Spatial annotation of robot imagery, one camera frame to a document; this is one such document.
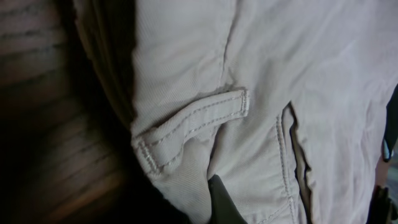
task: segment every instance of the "beige fabric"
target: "beige fabric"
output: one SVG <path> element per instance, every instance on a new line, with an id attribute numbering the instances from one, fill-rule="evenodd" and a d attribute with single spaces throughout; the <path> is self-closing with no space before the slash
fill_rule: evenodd
<path id="1" fill-rule="evenodd" d="M 307 219 L 363 223 L 397 83 L 397 29 L 382 13 L 394 4 L 138 0 L 131 132 L 146 175 L 193 223 L 211 217 L 214 174 L 248 223 L 305 222 L 283 128 L 292 101 Z"/>

